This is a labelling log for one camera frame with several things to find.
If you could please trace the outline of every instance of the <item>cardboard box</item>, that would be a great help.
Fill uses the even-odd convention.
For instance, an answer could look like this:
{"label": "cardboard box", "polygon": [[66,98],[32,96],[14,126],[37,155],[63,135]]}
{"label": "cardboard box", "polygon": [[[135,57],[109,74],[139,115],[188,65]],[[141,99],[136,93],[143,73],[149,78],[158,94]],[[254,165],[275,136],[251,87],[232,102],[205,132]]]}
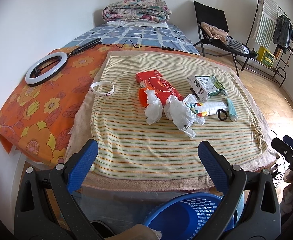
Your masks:
{"label": "cardboard box", "polygon": [[215,76],[189,76],[187,80],[200,102],[206,102],[211,96],[228,95],[224,86]]}
{"label": "cardboard box", "polygon": [[153,89],[163,106],[170,95],[175,95],[179,100],[183,100],[183,96],[157,70],[137,73],[135,79],[140,87]]}

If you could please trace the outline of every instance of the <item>blue checkered bedsheet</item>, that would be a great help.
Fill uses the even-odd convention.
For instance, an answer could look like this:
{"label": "blue checkered bedsheet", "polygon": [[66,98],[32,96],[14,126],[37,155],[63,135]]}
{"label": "blue checkered bedsheet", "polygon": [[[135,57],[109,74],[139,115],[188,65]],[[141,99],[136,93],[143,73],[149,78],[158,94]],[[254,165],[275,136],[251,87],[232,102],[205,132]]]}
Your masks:
{"label": "blue checkered bedsheet", "polygon": [[123,44],[130,39],[134,44],[152,47],[171,47],[175,50],[199,54],[191,41],[175,25],[166,28],[142,26],[107,26],[102,24],[82,34],[65,47],[81,46],[95,38],[101,38],[104,44]]}

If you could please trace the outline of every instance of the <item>white rubber wristband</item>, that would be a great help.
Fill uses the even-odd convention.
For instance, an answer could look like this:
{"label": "white rubber wristband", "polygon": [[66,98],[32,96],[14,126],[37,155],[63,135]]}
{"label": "white rubber wristband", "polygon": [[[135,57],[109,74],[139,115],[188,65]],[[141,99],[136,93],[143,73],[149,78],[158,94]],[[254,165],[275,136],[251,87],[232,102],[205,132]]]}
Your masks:
{"label": "white rubber wristband", "polygon": [[[111,86],[112,89],[111,89],[111,91],[109,91],[109,92],[107,92],[107,93],[99,93],[99,92],[97,92],[96,90],[93,89],[94,87],[96,87],[96,86],[101,86],[101,85],[108,85],[108,86]],[[111,82],[109,82],[109,81],[99,81],[99,82],[94,82],[94,83],[90,86],[90,88],[91,88],[92,92],[93,92],[94,94],[96,94],[97,96],[99,96],[99,97],[108,97],[108,96],[112,95],[113,92],[114,92],[114,85],[113,85],[113,83],[111,83]]]}

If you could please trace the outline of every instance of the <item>striped towel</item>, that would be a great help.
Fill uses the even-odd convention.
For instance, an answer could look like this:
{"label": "striped towel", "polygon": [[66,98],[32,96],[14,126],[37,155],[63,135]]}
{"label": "striped towel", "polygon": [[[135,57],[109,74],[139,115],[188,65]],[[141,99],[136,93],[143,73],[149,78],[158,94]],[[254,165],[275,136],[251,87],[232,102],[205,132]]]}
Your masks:
{"label": "striped towel", "polygon": [[259,0],[259,14],[253,39],[268,48],[276,28],[279,6],[274,0]]}
{"label": "striped towel", "polygon": [[[148,125],[138,100],[140,87],[135,74],[154,69],[185,96],[190,93],[187,76],[215,75],[227,89],[239,119],[221,122],[217,115],[208,116],[203,126],[192,126],[197,135],[191,140],[165,115],[158,123]],[[231,72],[215,63],[174,54],[109,56],[101,81],[112,82],[115,92],[110,97],[95,97],[92,107],[91,133],[99,145],[92,171],[99,175],[135,180],[205,175],[197,153],[203,140],[208,140],[231,164],[245,163],[267,149],[245,92]],[[213,96],[208,101],[226,102],[226,97]]]}

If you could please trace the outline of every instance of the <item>plastic bag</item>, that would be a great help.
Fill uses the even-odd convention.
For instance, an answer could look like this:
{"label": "plastic bag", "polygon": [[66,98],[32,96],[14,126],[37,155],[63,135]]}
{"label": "plastic bag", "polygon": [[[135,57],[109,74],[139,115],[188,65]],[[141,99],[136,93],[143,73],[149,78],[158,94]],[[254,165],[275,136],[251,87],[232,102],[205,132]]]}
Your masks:
{"label": "plastic bag", "polygon": [[[188,104],[198,103],[198,100],[195,97],[195,95],[189,94],[184,98],[183,102],[188,106]],[[197,115],[196,113],[195,113],[195,115],[196,115],[196,118],[195,118],[194,122],[198,123],[200,125],[204,125],[205,118],[203,116]]]}
{"label": "plastic bag", "polygon": [[183,131],[190,138],[196,136],[196,132],[190,128],[196,119],[196,115],[191,112],[185,103],[178,100],[176,96],[171,95],[166,101],[164,111],[165,116],[172,120],[180,131]]}

